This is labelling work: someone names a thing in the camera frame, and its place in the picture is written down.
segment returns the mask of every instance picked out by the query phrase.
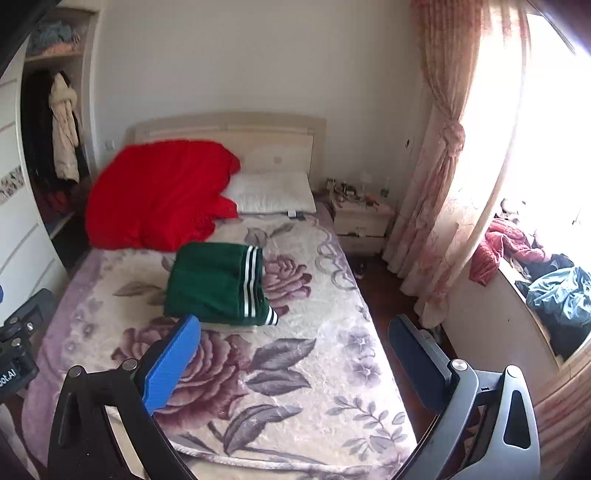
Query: green pants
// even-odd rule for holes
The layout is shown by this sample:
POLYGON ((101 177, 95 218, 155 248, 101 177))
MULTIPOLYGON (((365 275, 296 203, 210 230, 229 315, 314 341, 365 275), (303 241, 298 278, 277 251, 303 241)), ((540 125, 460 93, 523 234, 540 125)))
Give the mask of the green pants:
POLYGON ((262 291, 262 251, 238 244, 183 245, 168 279, 164 314, 201 322, 277 325, 262 291))

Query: red blanket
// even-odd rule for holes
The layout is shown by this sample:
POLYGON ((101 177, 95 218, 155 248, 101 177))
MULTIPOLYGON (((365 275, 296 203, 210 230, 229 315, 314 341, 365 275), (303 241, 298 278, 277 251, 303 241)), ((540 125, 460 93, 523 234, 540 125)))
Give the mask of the red blanket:
POLYGON ((547 262, 551 257, 541 248, 531 248, 525 233, 513 222, 495 218, 472 256, 470 280, 486 287, 499 269, 505 248, 523 263, 547 262))
POLYGON ((121 151, 90 192, 86 231, 96 248, 176 251, 203 241, 216 218, 236 218, 220 194, 240 161, 222 145, 173 140, 121 151))

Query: curtain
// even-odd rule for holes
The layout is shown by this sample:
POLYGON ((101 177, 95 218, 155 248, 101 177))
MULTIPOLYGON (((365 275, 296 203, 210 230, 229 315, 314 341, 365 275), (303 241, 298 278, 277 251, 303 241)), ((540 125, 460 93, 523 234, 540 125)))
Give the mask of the curtain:
POLYGON ((499 200, 530 44, 517 0, 412 5, 433 109, 384 260, 432 328, 499 200))
POLYGON ((534 407, 540 437, 541 478, 554 478, 591 424, 591 342, 546 384, 534 407))

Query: white pillow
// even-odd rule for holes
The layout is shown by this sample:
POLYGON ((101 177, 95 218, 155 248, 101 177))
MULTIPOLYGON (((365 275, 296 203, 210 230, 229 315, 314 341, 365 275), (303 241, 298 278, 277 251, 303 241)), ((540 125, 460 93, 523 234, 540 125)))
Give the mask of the white pillow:
POLYGON ((236 203, 238 213, 316 213, 303 172, 237 173, 222 195, 236 203))

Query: beige coat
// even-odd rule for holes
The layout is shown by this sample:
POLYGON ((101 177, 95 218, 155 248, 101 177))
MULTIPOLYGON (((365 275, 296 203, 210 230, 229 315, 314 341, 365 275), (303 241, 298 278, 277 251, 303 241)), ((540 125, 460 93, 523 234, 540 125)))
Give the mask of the beige coat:
POLYGON ((76 151, 79 145, 74 123, 76 91, 66 85, 61 73, 56 74, 51 87, 49 105, 53 111, 53 163, 57 177, 80 181, 76 151))

